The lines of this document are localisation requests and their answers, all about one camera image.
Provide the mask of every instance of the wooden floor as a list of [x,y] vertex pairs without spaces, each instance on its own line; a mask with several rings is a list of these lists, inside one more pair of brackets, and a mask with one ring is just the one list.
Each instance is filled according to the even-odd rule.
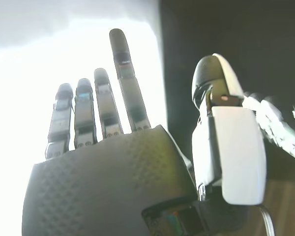
[[[269,180],[264,205],[270,210],[277,236],[295,236],[295,183]],[[246,225],[223,236],[266,236],[261,213],[251,208]]]

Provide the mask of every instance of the robotic hand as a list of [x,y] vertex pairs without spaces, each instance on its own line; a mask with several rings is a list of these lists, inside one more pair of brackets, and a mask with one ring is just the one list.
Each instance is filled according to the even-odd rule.
[[123,32],[111,30],[110,41],[132,133],[123,134],[108,75],[99,68],[94,80],[103,140],[96,139],[90,81],[81,79],[75,150],[69,151],[73,91],[61,85],[46,161],[34,166],[29,180],[22,235],[200,236],[242,227],[247,206],[263,201],[266,153],[231,66],[214,54],[195,71],[192,99],[200,118],[192,139],[194,181],[191,162],[170,134],[150,127]]

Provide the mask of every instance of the textured grip pad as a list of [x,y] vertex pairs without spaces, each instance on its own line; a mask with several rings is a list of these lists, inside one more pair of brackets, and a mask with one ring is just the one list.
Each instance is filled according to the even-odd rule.
[[143,210],[195,199],[183,159],[158,126],[36,164],[22,235],[148,236]]

